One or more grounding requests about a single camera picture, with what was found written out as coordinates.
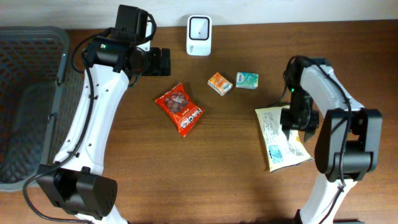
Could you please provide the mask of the grey plastic basket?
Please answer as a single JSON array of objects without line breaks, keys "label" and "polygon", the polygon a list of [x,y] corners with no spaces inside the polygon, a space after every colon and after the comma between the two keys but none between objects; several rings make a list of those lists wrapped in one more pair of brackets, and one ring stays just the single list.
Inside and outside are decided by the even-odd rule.
[{"label": "grey plastic basket", "polygon": [[1,191],[20,191],[62,147],[83,89],[58,27],[1,28]]}]

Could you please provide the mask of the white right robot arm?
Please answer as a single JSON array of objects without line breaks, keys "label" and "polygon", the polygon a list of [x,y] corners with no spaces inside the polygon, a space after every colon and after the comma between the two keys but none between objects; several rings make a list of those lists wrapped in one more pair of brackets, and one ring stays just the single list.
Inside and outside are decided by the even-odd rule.
[{"label": "white right robot arm", "polygon": [[283,77],[292,94],[281,111],[283,133],[303,131],[305,139],[319,134],[317,179],[294,223],[333,223],[349,191],[377,166],[382,114],[356,101],[325,58],[293,56]]}]

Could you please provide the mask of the teal tissue pack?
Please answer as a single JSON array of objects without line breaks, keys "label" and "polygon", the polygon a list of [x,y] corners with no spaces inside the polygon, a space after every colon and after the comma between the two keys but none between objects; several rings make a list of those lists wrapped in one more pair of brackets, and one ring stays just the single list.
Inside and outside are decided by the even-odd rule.
[{"label": "teal tissue pack", "polygon": [[236,87],[256,89],[259,83],[259,75],[256,73],[238,72],[236,75]]}]

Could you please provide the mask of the red snack bag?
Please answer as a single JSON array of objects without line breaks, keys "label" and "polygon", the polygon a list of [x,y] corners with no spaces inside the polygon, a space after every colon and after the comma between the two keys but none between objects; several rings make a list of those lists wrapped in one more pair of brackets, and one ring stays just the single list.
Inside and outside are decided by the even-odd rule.
[{"label": "red snack bag", "polygon": [[183,137],[205,112],[203,108],[192,102],[182,83],[178,83],[154,101],[170,116]]}]

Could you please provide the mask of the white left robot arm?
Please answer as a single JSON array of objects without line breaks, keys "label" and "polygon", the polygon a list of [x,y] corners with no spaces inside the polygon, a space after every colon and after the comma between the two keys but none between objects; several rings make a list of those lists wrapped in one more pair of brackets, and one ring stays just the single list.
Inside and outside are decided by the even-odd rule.
[{"label": "white left robot arm", "polygon": [[168,76],[170,50],[151,47],[152,14],[120,5],[114,27],[80,43],[84,87],[66,140],[52,165],[34,181],[68,223],[124,223],[115,201],[117,182],[103,176],[105,146],[124,92],[143,76]]}]

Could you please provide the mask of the cream chips bag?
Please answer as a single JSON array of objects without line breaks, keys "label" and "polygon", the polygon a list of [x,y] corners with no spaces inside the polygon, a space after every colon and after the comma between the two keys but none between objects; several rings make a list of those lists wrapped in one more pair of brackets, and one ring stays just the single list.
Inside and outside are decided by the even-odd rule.
[{"label": "cream chips bag", "polygon": [[266,145],[270,173],[313,160],[301,143],[297,130],[289,131],[288,136],[282,131],[281,112],[289,108],[285,105],[255,109]]}]

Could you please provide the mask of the orange tissue pack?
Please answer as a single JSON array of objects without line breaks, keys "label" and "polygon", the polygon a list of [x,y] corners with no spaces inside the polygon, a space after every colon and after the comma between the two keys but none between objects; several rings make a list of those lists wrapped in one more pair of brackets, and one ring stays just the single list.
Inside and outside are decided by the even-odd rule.
[{"label": "orange tissue pack", "polygon": [[233,87],[233,84],[218,72],[208,80],[207,84],[221,96],[224,96]]}]

